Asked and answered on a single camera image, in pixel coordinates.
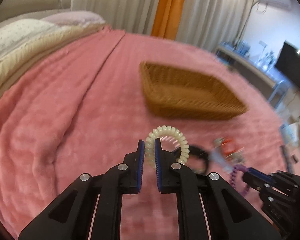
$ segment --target beige blanket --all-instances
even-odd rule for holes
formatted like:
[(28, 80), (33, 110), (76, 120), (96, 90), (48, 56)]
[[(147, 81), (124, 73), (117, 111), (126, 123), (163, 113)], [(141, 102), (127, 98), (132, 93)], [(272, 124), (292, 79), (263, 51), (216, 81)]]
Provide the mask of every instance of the beige blanket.
[(101, 30), (104, 25), (60, 26), (39, 34), (0, 58), (0, 98), (34, 63), (78, 38)]

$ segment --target curtain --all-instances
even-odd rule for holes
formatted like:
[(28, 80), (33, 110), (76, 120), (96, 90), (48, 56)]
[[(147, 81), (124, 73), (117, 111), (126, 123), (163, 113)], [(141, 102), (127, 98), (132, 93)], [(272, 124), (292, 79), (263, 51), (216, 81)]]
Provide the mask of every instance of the curtain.
[(185, 0), (176, 40), (214, 51), (236, 41), (250, 15), (253, 0)]
[(151, 35), (174, 40), (184, 0), (159, 0)]
[(159, 0), (74, 0), (72, 10), (100, 14), (114, 29), (151, 34)]

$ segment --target orange curtain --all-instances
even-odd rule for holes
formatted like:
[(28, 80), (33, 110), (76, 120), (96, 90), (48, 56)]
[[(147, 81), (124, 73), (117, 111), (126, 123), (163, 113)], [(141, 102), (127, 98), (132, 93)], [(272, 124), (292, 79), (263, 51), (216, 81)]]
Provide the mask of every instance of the orange curtain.
[(185, 0), (159, 0), (152, 27), (152, 36), (174, 40)]

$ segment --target lavender pillow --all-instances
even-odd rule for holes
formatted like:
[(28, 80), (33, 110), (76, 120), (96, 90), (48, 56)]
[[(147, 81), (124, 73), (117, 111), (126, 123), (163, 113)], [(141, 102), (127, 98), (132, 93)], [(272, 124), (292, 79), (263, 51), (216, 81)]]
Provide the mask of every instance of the lavender pillow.
[(41, 20), (57, 25), (78, 25), (85, 23), (105, 24), (106, 21), (98, 14), (88, 11), (70, 11), (50, 15)]

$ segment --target purple hair tie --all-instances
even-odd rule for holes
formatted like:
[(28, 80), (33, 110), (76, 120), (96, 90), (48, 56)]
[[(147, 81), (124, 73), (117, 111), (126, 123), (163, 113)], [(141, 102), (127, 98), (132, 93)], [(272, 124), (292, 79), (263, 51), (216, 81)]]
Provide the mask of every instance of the purple hair tie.
[[(237, 177), (238, 171), (242, 171), (242, 172), (244, 173), (244, 172), (247, 172), (248, 170), (249, 170), (249, 168), (247, 168), (246, 166), (244, 166), (244, 165), (242, 165), (242, 164), (237, 164), (237, 165), (235, 165), (235, 166), (233, 167), (232, 173), (230, 174), (230, 185), (231, 185), (234, 189), (236, 189), (236, 186), (235, 186), (235, 184), (236, 184), (235, 179), (236, 179), (236, 177)], [(243, 197), (245, 197), (245, 196), (247, 195), (249, 189), (250, 189), (250, 186), (247, 185), (247, 186), (244, 188), (244, 190), (243, 190), (242, 192), (239, 192), (239, 193), (240, 193)]]

